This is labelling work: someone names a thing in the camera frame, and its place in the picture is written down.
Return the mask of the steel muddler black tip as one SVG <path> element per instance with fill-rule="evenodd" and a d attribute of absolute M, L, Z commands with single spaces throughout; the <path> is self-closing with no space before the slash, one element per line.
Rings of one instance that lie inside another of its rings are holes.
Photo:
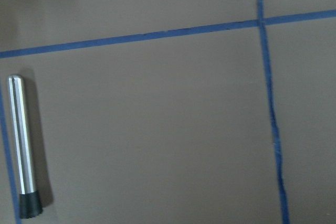
<path fill-rule="evenodd" d="M 20 185 L 19 217 L 30 219 L 40 215 L 43 208 L 36 184 L 24 78 L 17 74 L 10 75 L 8 90 Z"/>

